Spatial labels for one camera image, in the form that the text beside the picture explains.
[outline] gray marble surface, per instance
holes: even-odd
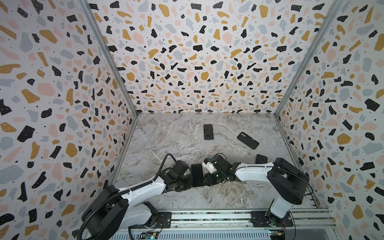
[[[214,140],[206,141],[203,125],[212,124]],[[245,132],[260,145],[252,150],[237,139]],[[257,154],[274,161],[282,157],[292,163],[271,115],[237,114],[140,114],[115,187],[127,187],[154,176],[167,153],[188,164],[202,163],[216,153],[230,163],[253,164]],[[169,157],[164,168],[173,165]],[[215,186],[168,192],[148,200],[158,209],[267,209],[277,191],[259,181],[227,182]],[[313,208],[305,198],[296,208]]]

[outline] smartphone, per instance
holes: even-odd
[[[214,129],[212,124],[204,124],[204,140],[214,139]]]
[[[192,172],[192,187],[202,187],[203,184],[203,166],[199,164],[192,164],[191,165],[191,172]]]
[[[259,146],[259,142],[253,139],[252,137],[248,136],[245,132],[241,132],[237,139],[242,141],[245,145],[249,146],[253,150],[256,149],[257,146]]]

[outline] black phone case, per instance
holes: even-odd
[[[259,146],[259,142],[256,141],[255,139],[251,138],[248,136],[245,132],[241,132],[238,136],[237,139],[242,141],[245,145],[252,149],[256,149],[257,146]]]
[[[214,139],[214,129],[212,124],[204,124],[204,140]]]

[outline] patterned wall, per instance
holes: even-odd
[[[278,117],[344,239],[384,238],[384,1],[345,1]]]
[[[0,238],[73,239],[131,116],[77,2],[0,7]]]
[[[332,1],[89,3],[138,112],[271,113]]]

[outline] robotic arm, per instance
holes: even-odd
[[[82,215],[83,224],[77,240],[82,240],[85,227],[92,235],[89,240],[102,240],[111,238],[119,229],[133,225],[144,225],[148,228],[154,226],[158,211],[149,202],[142,202],[155,195],[169,191],[181,192],[192,187],[192,174],[185,175],[190,167],[173,158],[175,165],[162,170],[166,157],[152,179],[120,189],[112,185],[106,187]],[[260,227],[281,222],[294,204],[302,203],[305,189],[309,185],[309,178],[283,158],[266,164],[230,164],[216,154],[212,159],[205,159],[202,165],[210,171],[204,177],[206,186],[228,181],[258,180],[270,182],[276,188],[279,195],[272,202],[264,219],[258,220]]]

